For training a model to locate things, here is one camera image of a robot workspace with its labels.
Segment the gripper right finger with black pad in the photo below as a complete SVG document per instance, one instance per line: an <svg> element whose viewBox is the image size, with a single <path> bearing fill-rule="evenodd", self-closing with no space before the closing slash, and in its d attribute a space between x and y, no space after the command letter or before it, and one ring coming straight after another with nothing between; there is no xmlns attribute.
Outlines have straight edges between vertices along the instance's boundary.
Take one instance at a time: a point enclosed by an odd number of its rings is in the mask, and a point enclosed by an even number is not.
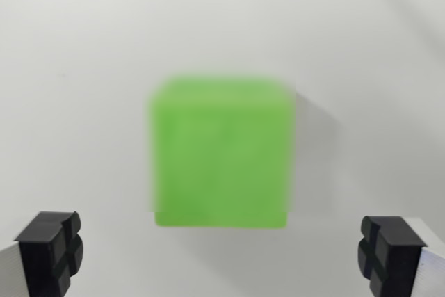
<svg viewBox="0 0 445 297"><path fill-rule="evenodd" d="M357 261L374 296L444 295L444 240L420 218L365 216Z"/></svg>

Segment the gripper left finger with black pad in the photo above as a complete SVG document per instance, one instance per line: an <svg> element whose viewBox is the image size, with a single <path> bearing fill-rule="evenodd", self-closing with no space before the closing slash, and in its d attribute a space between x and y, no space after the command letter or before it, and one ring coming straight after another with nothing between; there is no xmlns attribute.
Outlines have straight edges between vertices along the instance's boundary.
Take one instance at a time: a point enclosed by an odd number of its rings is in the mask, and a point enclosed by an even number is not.
<svg viewBox="0 0 445 297"><path fill-rule="evenodd" d="M41 211L1 239L2 296L65 296L83 261L78 212Z"/></svg>

